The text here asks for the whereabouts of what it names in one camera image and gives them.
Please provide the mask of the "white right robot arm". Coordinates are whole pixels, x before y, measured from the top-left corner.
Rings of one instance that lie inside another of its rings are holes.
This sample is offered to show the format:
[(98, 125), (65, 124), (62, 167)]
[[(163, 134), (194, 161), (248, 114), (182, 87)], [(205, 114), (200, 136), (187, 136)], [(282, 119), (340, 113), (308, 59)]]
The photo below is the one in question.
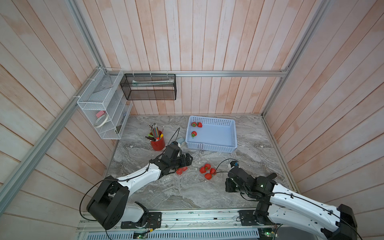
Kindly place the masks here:
[(323, 240), (357, 240), (358, 225), (352, 208), (327, 205), (302, 196), (275, 181), (276, 173), (252, 177), (236, 161), (230, 163), (226, 179), (227, 193), (240, 193), (256, 202), (253, 212), (240, 211), (242, 225), (293, 227)]

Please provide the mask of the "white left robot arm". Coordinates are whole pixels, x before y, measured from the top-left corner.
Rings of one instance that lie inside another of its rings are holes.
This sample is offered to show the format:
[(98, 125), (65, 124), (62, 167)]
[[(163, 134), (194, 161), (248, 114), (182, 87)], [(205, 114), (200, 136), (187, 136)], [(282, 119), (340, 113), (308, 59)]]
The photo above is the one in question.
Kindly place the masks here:
[(142, 169), (119, 178), (107, 176), (87, 204), (86, 210), (105, 230), (110, 230), (120, 221), (136, 228), (148, 228), (149, 210), (141, 203), (128, 204), (131, 194), (146, 185), (175, 173), (192, 164), (193, 157), (183, 153), (177, 142), (166, 146), (165, 150), (149, 160)]

